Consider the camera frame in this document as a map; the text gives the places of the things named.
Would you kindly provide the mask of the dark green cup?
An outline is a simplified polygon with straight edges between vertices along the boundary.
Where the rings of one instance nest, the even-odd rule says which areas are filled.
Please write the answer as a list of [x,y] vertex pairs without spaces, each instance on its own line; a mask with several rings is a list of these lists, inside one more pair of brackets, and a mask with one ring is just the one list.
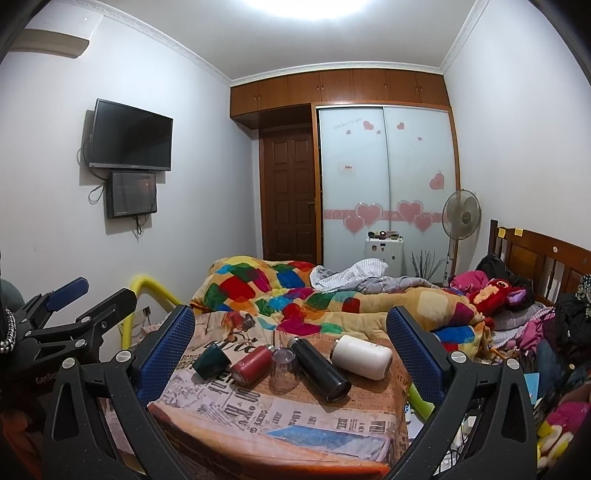
[[221,374],[230,365],[228,355],[216,343],[209,344],[192,362],[192,368],[201,380],[208,380]]

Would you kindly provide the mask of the clear glass cup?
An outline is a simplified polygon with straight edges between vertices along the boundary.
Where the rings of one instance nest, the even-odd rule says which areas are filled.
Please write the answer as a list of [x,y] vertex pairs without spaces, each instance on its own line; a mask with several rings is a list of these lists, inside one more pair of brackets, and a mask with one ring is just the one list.
[[297,356],[290,348],[276,348],[271,355],[270,389],[277,395],[283,395],[300,383],[298,377]]

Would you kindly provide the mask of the newspaper print bed sheet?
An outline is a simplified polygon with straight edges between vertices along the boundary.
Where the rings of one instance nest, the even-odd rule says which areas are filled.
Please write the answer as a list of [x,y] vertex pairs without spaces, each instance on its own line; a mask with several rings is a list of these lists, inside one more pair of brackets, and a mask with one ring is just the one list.
[[198,314],[193,338],[150,413],[198,478],[384,478],[408,447],[410,376],[400,357],[382,380],[349,375],[351,391],[333,403],[304,376],[283,391],[269,377],[240,386],[228,371],[202,380],[192,367],[211,345],[237,362],[259,346],[286,346],[289,337],[246,314]]

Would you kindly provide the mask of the red thermos bottle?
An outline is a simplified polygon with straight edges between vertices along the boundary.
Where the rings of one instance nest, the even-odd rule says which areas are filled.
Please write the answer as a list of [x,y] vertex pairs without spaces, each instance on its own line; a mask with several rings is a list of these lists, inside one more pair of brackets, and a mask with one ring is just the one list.
[[235,383],[240,386],[249,386],[259,381],[270,371],[273,351],[273,346],[260,345],[232,365],[230,374]]

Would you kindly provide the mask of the white thermos bottle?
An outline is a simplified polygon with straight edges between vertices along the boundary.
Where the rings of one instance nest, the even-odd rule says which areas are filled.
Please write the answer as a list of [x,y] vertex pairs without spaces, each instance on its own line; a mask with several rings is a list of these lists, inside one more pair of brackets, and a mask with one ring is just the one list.
[[380,381],[393,361],[391,348],[353,336],[335,340],[331,352],[332,364],[370,380]]

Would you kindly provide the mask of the wooden headboard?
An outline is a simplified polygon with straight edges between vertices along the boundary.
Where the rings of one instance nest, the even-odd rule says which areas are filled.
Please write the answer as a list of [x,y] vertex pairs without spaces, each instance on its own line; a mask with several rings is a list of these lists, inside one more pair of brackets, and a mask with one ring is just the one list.
[[500,256],[514,274],[528,280],[537,302],[553,305],[565,293],[574,293],[590,273],[591,254],[577,245],[521,228],[490,221],[488,252]]

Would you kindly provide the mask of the black thermos bottle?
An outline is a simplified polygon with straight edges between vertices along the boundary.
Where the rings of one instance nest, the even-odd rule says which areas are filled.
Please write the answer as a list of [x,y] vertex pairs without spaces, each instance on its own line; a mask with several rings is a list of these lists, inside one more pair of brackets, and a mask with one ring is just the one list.
[[294,337],[288,342],[288,347],[294,352],[301,371],[325,401],[332,403],[349,394],[352,388],[349,380],[307,339]]

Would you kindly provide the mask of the colourful patchwork quilt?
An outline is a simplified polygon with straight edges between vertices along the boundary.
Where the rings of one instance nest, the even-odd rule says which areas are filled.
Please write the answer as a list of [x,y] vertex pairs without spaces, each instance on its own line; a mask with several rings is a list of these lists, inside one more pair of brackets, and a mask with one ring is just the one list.
[[473,359],[492,342],[490,320],[465,296],[426,286],[397,293],[322,293],[311,288],[313,268],[301,261],[222,258],[209,268],[191,306],[204,313],[248,313],[269,331],[295,336],[351,335],[372,341],[387,337],[386,316],[402,306],[448,351],[459,350]]

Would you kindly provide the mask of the standing electric fan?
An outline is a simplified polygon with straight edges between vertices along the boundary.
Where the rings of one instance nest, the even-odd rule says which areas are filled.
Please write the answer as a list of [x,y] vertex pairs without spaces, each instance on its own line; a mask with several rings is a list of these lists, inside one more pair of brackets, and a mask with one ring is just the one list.
[[480,227],[482,209],[475,193],[459,189],[452,193],[442,211],[442,226],[450,240],[447,260],[447,282],[456,273],[459,244]]

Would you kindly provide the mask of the white striped cloth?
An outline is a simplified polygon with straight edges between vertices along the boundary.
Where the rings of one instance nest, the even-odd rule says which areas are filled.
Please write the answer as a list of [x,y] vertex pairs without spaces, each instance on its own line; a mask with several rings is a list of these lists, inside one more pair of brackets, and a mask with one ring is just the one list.
[[317,265],[310,273],[311,288],[322,293],[356,290],[370,280],[382,278],[388,264],[379,258],[365,258],[345,270],[336,272]]

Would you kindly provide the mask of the sliding wardrobe with hearts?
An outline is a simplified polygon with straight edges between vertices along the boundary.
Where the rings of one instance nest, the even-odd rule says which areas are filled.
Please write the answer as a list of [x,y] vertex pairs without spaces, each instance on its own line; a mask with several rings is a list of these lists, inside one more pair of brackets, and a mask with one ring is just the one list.
[[322,262],[365,257],[369,231],[404,239],[402,275],[442,284],[450,240],[442,211],[457,186],[451,115],[414,106],[318,109]]

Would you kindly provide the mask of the upper wooden cabinets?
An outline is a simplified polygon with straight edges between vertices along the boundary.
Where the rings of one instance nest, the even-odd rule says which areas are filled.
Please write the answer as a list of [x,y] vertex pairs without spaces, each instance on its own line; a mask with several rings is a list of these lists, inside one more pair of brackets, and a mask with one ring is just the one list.
[[444,77],[397,69],[337,69],[283,75],[230,89],[229,117],[256,130],[308,123],[314,104],[450,106]]

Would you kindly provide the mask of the small wall monitor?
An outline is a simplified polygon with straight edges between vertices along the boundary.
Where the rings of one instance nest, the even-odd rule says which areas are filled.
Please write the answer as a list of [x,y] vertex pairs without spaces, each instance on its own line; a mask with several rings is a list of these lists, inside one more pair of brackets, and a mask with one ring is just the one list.
[[105,185],[105,212],[108,219],[156,213],[155,174],[139,171],[111,172]]

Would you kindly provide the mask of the large wall television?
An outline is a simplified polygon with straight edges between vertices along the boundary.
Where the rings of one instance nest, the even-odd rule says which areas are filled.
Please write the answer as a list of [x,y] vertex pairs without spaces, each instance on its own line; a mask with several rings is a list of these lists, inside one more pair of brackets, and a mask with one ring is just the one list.
[[97,99],[88,166],[96,169],[170,171],[173,119]]

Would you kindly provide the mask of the wall air conditioner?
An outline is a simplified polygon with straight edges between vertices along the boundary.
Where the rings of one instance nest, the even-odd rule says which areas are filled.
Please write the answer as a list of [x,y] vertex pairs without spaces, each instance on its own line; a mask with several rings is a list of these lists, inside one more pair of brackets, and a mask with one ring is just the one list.
[[28,52],[56,55],[75,59],[89,46],[89,41],[60,32],[24,29],[12,43],[10,52]]

